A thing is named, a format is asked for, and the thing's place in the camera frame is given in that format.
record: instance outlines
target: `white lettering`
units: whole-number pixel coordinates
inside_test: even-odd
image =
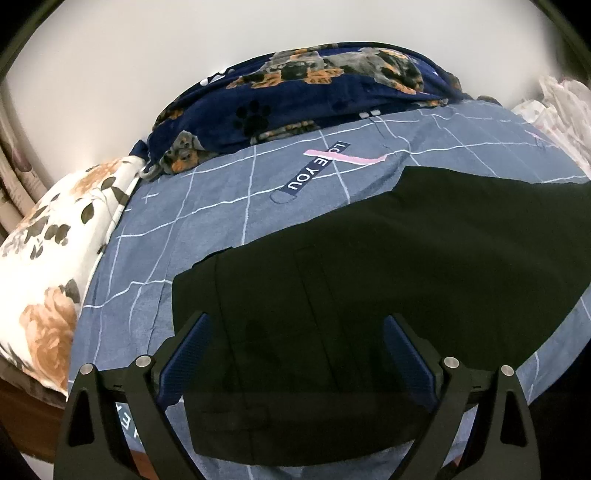
[[[129,424],[131,423],[131,417],[125,412],[123,414],[124,419],[121,421],[121,426],[125,428],[125,430],[129,430]]]

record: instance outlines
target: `floral curtain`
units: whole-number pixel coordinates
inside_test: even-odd
[[[41,200],[47,188],[26,159],[0,98],[0,241]]]

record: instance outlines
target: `pink stripe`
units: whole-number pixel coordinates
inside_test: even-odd
[[[353,163],[355,165],[373,165],[374,163],[379,163],[386,160],[387,157],[387,155],[383,155],[379,158],[350,157],[348,155],[343,155],[342,153],[322,152],[320,150],[307,150],[304,152],[304,155],[309,157],[325,158],[327,160],[344,161],[347,163]]]

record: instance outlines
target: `white floral blanket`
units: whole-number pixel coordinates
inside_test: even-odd
[[[0,247],[0,355],[45,387],[66,393],[86,290],[143,167],[125,157],[67,175]]]

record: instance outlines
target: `grid pattern bed sheet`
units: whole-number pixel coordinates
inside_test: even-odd
[[[322,171],[299,178],[297,195],[278,189],[314,158],[348,144]],[[534,127],[497,105],[466,101],[435,109],[374,115],[293,138],[254,145],[187,173],[137,188],[89,287],[72,348],[70,386],[86,362],[127,366],[173,335],[171,284],[207,254],[235,247],[357,200],[391,190],[406,165],[443,167],[531,183],[584,182],[583,172]],[[591,338],[591,289],[554,334],[519,368],[532,402]],[[132,448],[133,420],[118,405]],[[449,458],[465,447],[475,411],[464,416]],[[388,478],[408,451],[401,445],[330,465],[289,468],[238,465],[196,455],[183,403],[167,410],[179,438],[208,479]]]

